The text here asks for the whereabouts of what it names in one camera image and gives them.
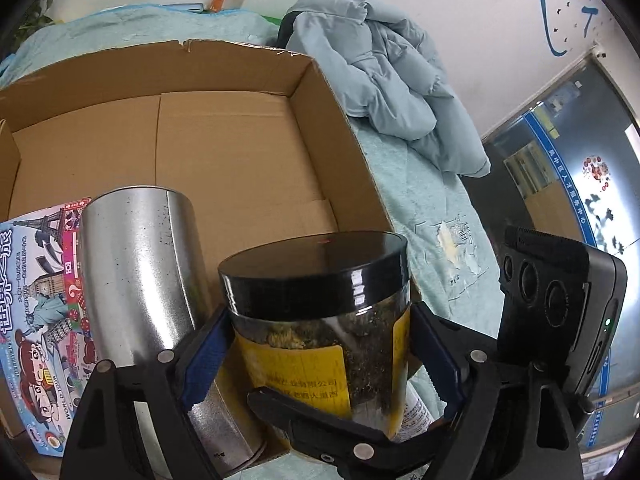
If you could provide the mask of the white spray bottle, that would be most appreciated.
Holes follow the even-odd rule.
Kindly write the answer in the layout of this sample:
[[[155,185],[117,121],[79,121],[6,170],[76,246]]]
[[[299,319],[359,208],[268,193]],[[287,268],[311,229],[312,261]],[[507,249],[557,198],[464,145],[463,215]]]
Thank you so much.
[[[435,421],[433,415],[420,398],[413,385],[408,382],[406,387],[406,405],[399,430],[393,437],[397,443],[408,441],[427,432],[428,427]]]

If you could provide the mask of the colourful game box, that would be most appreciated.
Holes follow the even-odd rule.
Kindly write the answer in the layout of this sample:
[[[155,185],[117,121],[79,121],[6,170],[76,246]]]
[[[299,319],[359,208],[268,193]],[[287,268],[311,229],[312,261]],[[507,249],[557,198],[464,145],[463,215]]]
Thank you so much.
[[[18,426],[38,453],[60,457],[96,346],[80,273],[80,216],[88,200],[1,225],[1,376]]]

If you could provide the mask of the yellow label jar black lid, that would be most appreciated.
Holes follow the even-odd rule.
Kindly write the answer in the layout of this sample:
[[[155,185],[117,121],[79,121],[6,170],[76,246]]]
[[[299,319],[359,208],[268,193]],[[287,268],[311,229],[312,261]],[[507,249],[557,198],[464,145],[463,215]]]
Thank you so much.
[[[218,266],[256,387],[398,434],[406,406],[405,237],[336,232],[243,250]]]

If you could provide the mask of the silver metal cylinder can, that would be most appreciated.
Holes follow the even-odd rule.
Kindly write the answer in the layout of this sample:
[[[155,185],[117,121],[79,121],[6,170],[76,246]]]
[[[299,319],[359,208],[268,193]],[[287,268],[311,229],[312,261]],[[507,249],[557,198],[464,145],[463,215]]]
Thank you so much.
[[[79,240],[86,308],[101,360],[118,366],[155,360],[217,309],[194,209],[185,195],[149,185],[107,192],[82,212]],[[151,466],[170,478],[150,411],[143,403],[134,406]],[[224,477],[264,450],[258,423],[224,368],[189,418]]]

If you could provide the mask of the glass door with posters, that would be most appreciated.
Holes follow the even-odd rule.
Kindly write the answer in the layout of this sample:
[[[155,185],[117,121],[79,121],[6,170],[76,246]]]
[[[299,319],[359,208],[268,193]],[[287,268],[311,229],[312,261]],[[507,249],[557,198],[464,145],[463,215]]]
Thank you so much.
[[[484,142],[491,172],[464,179],[491,243],[506,226],[581,240],[625,263],[620,322],[589,393],[582,452],[639,426],[639,122],[601,64],[581,62]]]

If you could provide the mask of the light blue puffer jacket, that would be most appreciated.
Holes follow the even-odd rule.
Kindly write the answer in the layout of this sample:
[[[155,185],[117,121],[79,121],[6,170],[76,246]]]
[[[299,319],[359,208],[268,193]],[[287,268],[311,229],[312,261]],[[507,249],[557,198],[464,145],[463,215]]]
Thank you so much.
[[[403,140],[439,170],[489,174],[480,135],[434,41],[405,12],[382,0],[297,0],[277,45],[317,62],[348,117]]]

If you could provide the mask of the large cardboard tray box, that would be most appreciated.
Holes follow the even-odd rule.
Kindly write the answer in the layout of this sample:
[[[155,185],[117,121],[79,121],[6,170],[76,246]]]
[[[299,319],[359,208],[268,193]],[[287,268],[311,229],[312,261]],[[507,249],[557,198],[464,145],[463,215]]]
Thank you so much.
[[[1,93],[1,224],[23,214],[128,186],[185,195],[198,229],[210,294],[226,303],[221,261],[263,244],[336,232],[392,232],[360,145],[316,62],[305,55],[222,41],[163,42],[55,63]],[[235,330],[222,367],[245,401],[253,385]],[[67,479],[149,479],[134,404],[151,414],[173,477],[221,476],[186,414],[149,396],[127,402],[123,422],[88,416],[102,405],[91,379],[118,366],[100,359],[85,385],[64,453]],[[265,438],[280,442],[248,408]],[[190,436],[198,438],[188,450]]]

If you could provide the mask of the potted plant red pot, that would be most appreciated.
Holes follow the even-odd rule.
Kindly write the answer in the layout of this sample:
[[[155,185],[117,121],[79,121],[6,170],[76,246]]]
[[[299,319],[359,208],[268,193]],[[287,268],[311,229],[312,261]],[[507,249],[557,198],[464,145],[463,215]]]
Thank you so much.
[[[12,39],[11,50],[16,51],[24,42],[38,30],[55,24],[49,11],[54,0],[38,0],[26,11],[21,24],[18,25]]]

